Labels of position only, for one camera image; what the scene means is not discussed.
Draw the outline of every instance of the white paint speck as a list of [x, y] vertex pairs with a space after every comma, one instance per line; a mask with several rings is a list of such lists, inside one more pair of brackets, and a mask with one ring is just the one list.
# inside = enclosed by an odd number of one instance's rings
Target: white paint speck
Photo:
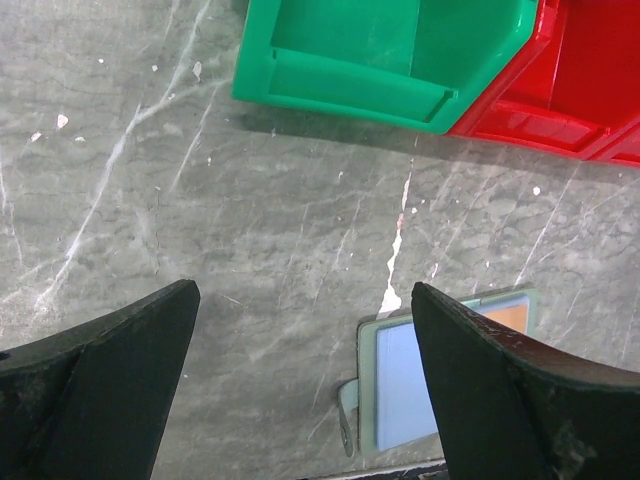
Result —
[[58, 115], [58, 130], [64, 128], [67, 123], [69, 123], [69, 119], [66, 116], [64, 116], [63, 114]]
[[396, 222], [396, 238], [393, 240], [391, 248], [393, 254], [387, 262], [387, 268], [389, 269], [389, 277], [387, 277], [387, 289], [382, 297], [382, 305], [378, 310], [376, 318], [387, 318], [392, 312], [396, 311], [402, 306], [402, 299], [396, 294], [395, 289], [391, 285], [391, 279], [393, 278], [393, 272], [396, 267], [396, 258], [400, 253], [400, 246], [402, 245], [402, 224], [404, 222], [404, 210], [407, 208], [407, 198], [409, 197], [409, 185], [411, 185], [411, 175], [413, 172], [409, 172], [409, 178], [404, 182], [404, 190], [402, 192], [402, 210], [398, 215], [398, 221]]
[[202, 63], [196, 62], [193, 65], [193, 69], [191, 71], [196, 76], [196, 78], [198, 79], [198, 82], [199, 82], [200, 81], [200, 74], [202, 73]]

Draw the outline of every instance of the plastic storage bin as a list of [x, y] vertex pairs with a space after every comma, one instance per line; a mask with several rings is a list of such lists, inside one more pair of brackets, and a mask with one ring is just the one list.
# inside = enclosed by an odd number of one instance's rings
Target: plastic storage bin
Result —
[[520, 65], [450, 133], [602, 161], [636, 148], [626, 134], [640, 124], [640, 1], [542, 3]]
[[537, 0], [252, 0], [233, 96], [446, 133], [529, 39]]

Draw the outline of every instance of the red plastic bin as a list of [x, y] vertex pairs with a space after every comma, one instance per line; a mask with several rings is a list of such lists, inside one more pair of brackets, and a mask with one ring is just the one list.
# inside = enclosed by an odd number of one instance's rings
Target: red plastic bin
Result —
[[543, 0], [536, 22], [449, 133], [602, 161], [636, 148], [640, 0]]

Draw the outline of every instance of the gray marble surface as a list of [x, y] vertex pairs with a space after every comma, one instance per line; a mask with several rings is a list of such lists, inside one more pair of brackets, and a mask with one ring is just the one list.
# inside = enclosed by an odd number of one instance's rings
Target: gray marble surface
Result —
[[640, 170], [235, 102], [246, 6], [0, 0], [0, 348], [195, 279], [155, 479], [438, 457], [338, 431], [358, 323], [415, 281], [531, 283], [543, 341], [640, 369]]

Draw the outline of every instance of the green plastic bin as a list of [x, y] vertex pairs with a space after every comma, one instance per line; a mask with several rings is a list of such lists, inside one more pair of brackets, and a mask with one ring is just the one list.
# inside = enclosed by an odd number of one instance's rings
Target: green plastic bin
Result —
[[232, 95], [446, 133], [533, 32], [538, 0], [251, 0]]

